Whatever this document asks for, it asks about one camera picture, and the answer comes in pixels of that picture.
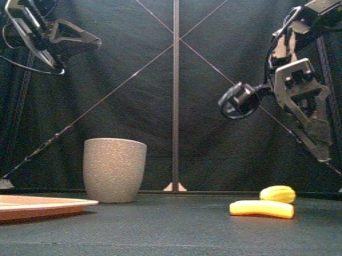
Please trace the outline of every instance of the black curtain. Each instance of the black curtain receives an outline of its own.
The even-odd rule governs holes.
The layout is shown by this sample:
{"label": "black curtain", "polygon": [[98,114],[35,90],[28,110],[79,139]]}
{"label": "black curtain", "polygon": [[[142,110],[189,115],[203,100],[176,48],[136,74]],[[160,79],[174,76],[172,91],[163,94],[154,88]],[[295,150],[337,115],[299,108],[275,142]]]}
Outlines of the black curtain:
{"label": "black curtain", "polygon": [[[302,191],[341,188],[337,175],[266,111],[231,121],[217,104],[238,81],[263,82],[271,34],[291,8],[305,2],[180,1],[180,36],[186,36],[179,70],[179,181],[189,190],[259,190],[279,183]],[[162,190],[172,181],[174,39],[166,28],[172,30],[172,5],[170,0],[60,1],[55,17],[99,36],[103,47],[72,57],[63,77],[32,73],[8,166],[115,92],[13,173],[18,187],[83,188],[83,143],[94,137],[147,144],[142,189]],[[35,67],[44,68],[39,61]],[[271,97],[262,106],[286,125]]]}

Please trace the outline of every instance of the pink plate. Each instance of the pink plate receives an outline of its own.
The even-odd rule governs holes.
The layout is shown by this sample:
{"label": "pink plate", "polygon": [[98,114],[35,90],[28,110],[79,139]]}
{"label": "pink plate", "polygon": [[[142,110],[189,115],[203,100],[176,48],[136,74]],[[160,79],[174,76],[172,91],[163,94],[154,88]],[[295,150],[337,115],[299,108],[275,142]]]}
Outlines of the pink plate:
{"label": "pink plate", "polygon": [[0,195],[0,222],[72,215],[96,204],[86,199]]}

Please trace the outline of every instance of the speckled ceramic cup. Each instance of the speckled ceramic cup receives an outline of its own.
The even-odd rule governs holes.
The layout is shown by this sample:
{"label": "speckled ceramic cup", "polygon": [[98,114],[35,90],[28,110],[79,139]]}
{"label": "speckled ceramic cup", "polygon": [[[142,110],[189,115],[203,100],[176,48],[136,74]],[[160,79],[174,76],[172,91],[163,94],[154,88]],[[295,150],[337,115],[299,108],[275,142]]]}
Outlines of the speckled ceramic cup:
{"label": "speckled ceramic cup", "polygon": [[134,140],[86,140],[83,178],[90,199],[102,203],[134,201],[143,181],[146,152],[146,144]]}

